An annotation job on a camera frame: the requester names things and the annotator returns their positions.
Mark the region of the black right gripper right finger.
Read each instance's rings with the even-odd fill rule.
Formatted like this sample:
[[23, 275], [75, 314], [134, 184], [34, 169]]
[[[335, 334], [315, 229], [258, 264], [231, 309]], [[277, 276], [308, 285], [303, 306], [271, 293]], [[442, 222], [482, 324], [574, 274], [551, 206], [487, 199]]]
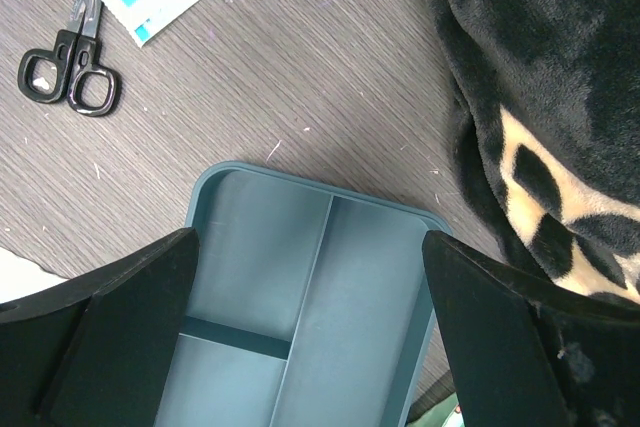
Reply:
[[636, 426], [639, 310], [575, 294], [437, 231], [426, 278], [467, 426]]

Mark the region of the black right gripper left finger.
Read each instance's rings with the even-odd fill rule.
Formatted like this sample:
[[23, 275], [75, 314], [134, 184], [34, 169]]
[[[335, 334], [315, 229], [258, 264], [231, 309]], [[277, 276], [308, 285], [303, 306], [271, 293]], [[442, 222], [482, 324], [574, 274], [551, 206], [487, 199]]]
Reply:
[[194, 282], [195, 229], [1, 306], [4, 426], [153, 425]]

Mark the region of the dark teal divided tray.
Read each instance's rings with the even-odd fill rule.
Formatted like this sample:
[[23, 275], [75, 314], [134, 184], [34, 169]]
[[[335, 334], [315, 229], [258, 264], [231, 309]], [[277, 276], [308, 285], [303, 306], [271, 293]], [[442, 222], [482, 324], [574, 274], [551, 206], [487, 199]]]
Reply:
[[156, 424], [401, 426], [440, 217], [240, 162], [197, 180], [199, 261]]

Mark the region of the light green cloth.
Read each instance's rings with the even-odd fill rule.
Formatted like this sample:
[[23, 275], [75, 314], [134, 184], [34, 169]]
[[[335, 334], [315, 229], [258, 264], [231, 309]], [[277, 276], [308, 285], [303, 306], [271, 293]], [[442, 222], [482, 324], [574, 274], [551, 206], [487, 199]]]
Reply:
[[455, 393], [436, 404], [407, 427], [464, 427], [464, 419]]

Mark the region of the small white gauze packet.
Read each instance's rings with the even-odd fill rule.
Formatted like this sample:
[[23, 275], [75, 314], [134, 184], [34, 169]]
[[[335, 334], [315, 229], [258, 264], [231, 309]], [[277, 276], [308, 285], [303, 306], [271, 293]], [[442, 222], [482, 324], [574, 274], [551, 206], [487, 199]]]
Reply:
[[45, 271], [35, 262], [1, 249], [0, 302], [11, 302], [56, 285], [66, 279]]

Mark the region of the black floral plush blanket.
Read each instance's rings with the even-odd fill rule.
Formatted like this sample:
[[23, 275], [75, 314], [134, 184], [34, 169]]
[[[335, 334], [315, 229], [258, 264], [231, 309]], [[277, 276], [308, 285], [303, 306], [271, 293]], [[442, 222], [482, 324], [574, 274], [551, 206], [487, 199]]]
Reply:
[[424, 0], [462, 197], [507, 263], [639, 306], [639, 0]]

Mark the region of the black handled scissors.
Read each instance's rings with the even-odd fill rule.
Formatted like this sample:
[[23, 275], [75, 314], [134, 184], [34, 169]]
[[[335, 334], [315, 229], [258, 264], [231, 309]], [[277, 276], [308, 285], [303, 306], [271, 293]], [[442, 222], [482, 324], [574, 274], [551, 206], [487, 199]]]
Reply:
[[[72, 110], [88, 117], [111, 113], [119, 100], [121, 81], [118, 72], [99, 62], [102, 9], [101, 0], [74, 0], [66, 27], [57, 32], [53, 47], [25, 52], [17, 73], [17, 85], [23, 95], [41, 104], [66, 100]], [[35, 85], [34, 72], [40, 62], [56, 69], [55, 84], [49, 92]], [[99, 106], [91, 106], [82, 99], [84, 84], [91, 76], [102, 77], [108, 84], [106, 97]]]

